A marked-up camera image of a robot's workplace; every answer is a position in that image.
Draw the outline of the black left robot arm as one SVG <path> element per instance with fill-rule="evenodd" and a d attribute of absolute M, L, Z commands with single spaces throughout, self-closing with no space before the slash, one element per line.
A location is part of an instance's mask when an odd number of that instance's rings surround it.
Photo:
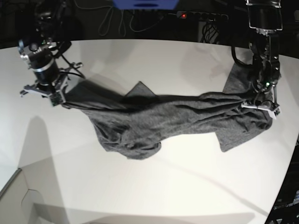
<path fill-rule="evenodd" d="M 253 30 L 249 48 L 253 53 L 252 64 L 237 59 L 235 47 L 231 48 L 234 62 L 250 70 L 249 80 L 255 91 L 243 108 L 268 112 L 275 119 L 280 114 L 277 103 L 277 84 L 281 78 L 279 61 L 279 32 L 283 29 L 281 2 L 279 0 L 248 0 L 249 27 Z"/>

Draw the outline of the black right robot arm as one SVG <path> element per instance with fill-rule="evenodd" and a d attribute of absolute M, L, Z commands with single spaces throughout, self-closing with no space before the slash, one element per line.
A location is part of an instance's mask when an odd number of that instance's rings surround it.
<path fill-rule="evenodd" d="M 84 77 L 78 70 L 82 63 L 68 63 L 64 69 L 59 68 L 56 62 L 71 47 L 71 41 L 56 40 L 63 33 L 66 9 L 64 0 L 42 0 L 30 8 L 18 52 L 36 80 L 34 84 L 23 87 L 21 96 L 34 93 L 50 100 L 63 100 L 69 75 Z"/>

